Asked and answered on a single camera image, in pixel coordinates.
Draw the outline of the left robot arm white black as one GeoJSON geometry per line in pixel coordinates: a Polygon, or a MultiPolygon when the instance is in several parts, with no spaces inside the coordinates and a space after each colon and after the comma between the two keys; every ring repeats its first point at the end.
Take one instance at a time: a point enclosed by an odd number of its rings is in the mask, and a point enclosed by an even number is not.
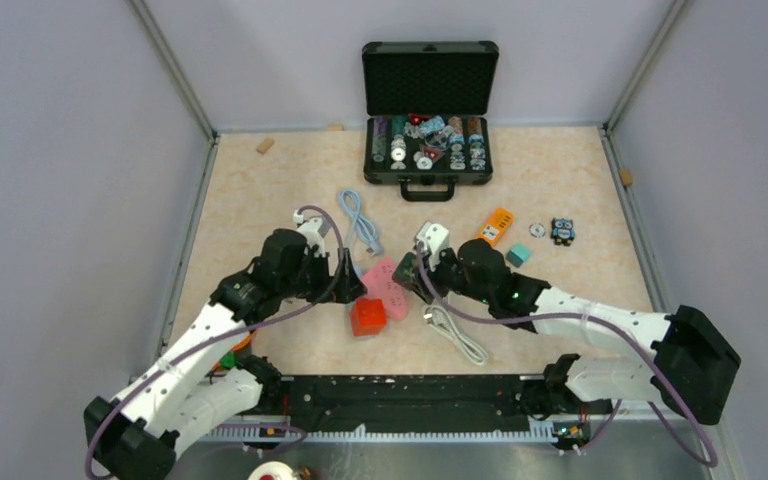
{"type": "Polygon", "coordinates": [[[243,360],[223,378],[204,379],[251,332],[287,319],[278,311],[301,299],[300,315],[317,304],[348,304],[366,290],[350,251],[329,256],[318,228],[276,229],[249,266],[223,278],[190,328],[148,370],[113,399],[93,399],[84,410],[85,475],[93,466],[107,479],[165,479],[180,457],[237,413],[268,413],[279,404],[280,386],[264,360],[243,360]]]}

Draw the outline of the red cube socket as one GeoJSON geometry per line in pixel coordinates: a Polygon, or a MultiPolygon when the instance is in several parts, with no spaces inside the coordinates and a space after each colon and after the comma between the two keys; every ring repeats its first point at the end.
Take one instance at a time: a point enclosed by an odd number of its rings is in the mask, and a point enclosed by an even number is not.
{"type": "Polygon", "coordinates": [[[361,297],[354,302],[349,319],[355,337],[378,335],[388,323],[383,302],[368,297],[361,297]]]}

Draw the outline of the pink triangular power strip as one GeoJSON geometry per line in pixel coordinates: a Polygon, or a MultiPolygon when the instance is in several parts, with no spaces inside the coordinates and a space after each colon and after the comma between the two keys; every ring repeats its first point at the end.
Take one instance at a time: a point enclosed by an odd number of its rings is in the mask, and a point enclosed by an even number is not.
{"type": "Polygon", "coordinates": [[[367,271],[361,280],[367,295],[382,301],[389,319],[404,320],[409,313],[409,304],[404,289],[392,280],[393,269],[389,265],[376,265],[367,271]]]}

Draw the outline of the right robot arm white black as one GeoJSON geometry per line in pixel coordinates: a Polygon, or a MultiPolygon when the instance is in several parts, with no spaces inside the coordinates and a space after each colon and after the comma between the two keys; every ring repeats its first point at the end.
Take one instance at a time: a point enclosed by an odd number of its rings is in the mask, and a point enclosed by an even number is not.
{"type": "Polygon", "coordinates": [[[584,401],[661,401],[703,425],[720,422],[741,358],[708,316],[681,305],[645,312],[588,300],[512,271],[484,240],[459,250],[427,235],[414,242],[415,284],[424,299],[486,325],[563,336],[614,353],[576,356],[546,385],[549,404],[572,412],[584,401]]]}

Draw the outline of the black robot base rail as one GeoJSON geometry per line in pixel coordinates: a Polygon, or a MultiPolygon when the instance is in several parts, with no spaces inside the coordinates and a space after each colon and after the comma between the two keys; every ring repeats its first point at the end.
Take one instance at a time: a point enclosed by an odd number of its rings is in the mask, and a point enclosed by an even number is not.
{"type": "Polygon", "coordinates": [[[608,414],[610,400],[583,402],[543,378],[493,375],[298,375],[266,387],[243,411],[308,433],[525,432],[557,415],[608,414]]]}

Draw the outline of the dark green cube socket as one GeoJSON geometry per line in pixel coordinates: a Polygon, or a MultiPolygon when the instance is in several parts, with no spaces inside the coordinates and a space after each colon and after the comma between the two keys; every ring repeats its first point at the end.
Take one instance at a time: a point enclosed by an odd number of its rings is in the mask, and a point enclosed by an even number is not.
{"type": "Polygon", "coordinates": [[[421,283],[418,275],[417,256],[407,252],[396,265],[391,279],[403,289],[416,292],[421,283]]]}

